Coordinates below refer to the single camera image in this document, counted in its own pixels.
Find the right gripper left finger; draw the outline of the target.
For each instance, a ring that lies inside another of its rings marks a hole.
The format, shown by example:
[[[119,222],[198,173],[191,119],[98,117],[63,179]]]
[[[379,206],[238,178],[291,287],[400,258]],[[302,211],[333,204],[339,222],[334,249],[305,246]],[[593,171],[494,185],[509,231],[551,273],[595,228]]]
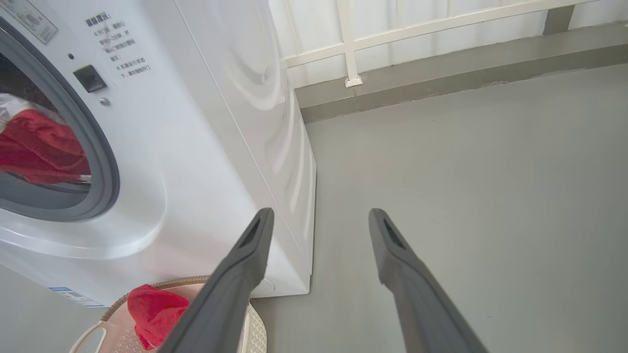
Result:
[[[262,208],[190,304],[160,353],[236,353],[250,295],[264,279],[274,211]]]

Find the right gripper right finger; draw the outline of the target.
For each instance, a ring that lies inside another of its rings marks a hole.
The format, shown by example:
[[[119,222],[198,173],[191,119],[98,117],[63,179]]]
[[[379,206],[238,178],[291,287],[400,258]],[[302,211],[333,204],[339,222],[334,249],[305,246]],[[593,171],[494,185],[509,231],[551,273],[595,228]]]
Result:
[[[394,297],[408,353],[484,353],[486,348],[456,305],[412,250],[388,214],[368,213],[380,282]]]

